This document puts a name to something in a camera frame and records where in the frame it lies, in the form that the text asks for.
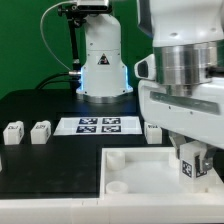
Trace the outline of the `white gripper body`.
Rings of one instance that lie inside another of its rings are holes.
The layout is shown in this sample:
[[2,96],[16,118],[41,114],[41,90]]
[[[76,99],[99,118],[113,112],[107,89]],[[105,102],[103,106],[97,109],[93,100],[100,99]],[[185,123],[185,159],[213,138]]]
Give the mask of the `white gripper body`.
[[191,97],[173,97],[153,81],[138,85],[142,117],[148,123],[224,149],[224,78],[193,87]]

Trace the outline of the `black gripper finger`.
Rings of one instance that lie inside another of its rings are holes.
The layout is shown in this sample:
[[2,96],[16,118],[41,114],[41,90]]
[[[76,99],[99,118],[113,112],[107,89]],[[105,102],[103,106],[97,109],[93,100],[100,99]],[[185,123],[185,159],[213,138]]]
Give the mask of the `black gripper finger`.
[[213,168],[213,157],[216,153],[216,148],[211,145],[207,145],[205,149],[203,150],[202,154],[202,170],[203,171],[209,171]]
[[179,149],[185,143],[185,137],[181,134],[170,131],[169,139],[175,149]]

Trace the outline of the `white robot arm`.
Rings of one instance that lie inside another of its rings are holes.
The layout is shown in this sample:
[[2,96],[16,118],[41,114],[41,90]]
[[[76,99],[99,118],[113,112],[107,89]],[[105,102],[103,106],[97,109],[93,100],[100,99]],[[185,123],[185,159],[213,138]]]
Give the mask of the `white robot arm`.
[[209,154],[224,149],[224,0],[137,0],[138,26],[153,38],[153,53],[135,65],[145,121],[170,131],[184,153],[190,137]]

